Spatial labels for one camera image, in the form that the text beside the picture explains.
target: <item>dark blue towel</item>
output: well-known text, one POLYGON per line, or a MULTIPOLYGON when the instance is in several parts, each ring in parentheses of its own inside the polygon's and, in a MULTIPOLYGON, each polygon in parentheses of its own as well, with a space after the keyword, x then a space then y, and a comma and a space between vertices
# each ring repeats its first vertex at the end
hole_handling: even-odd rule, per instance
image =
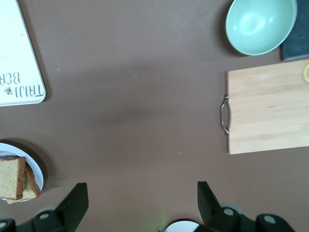
POLYGON ((283 60, 309 57, 309 0, 297 0, 295 25, 281 45, 283 60))

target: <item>bread slice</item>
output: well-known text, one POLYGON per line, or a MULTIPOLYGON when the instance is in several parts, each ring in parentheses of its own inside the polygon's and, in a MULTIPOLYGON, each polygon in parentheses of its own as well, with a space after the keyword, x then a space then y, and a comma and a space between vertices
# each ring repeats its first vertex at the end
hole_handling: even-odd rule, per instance
POLYGON ((0 159, 0 198, 18 200, 23 197, 25 165, 24 157, 0 159))
POLYGON ((13 204, 23 200, 34 199, 41 195, 40 188, 35 182, 32 169, 27 163, 25 165, 24 178, 25 178, 25 187, 23 192, 23 198, 16 201, 7 200, 8 204, 13 204))

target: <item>mint green bowl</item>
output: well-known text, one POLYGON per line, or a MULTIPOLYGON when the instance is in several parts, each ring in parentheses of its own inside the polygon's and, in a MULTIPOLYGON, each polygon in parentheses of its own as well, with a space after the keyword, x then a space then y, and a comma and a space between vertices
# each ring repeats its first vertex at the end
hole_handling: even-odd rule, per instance
POLYGON ((296 0, 234 0, 226 17, 226 34, 239 52, 261 55, 286 39, 296 15, 296 0))

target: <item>bolt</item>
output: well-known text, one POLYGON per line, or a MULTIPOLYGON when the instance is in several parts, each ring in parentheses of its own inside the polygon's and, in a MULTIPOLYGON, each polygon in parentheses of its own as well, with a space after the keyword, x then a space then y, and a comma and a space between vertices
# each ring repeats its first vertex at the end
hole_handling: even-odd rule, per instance
POLYGON ((5 227, 5 225, 6 225, 6 222, 5 222, 5 221, 0 222, 0 228, 5 227))
POLYGON ((225 215, 228 215, 228 216, 233 216, 234 215, 233 210, 231 210, 229 208, 224 209, 223 212, 225 213, 225 215))
POLYGON ((49 213, 41 214, 41 215, 39 216, 39 219, 45 219, 45 218, 47 218, 48 216, 49 216, 49 213))
POLYGON ((265 215, 264 216, 264 220, 270 224, 276 224, 276 221, 275 219, 272 217, 272 216, 269 216, 269 215, 265 215))

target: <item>lemon slice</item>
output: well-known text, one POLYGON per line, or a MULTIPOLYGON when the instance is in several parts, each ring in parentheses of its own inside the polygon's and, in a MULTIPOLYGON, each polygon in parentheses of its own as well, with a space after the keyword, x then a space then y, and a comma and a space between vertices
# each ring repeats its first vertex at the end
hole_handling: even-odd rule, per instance
POLYGON ((309 83, 309 64, 307 64, 303 70, 303 79, 309 83))

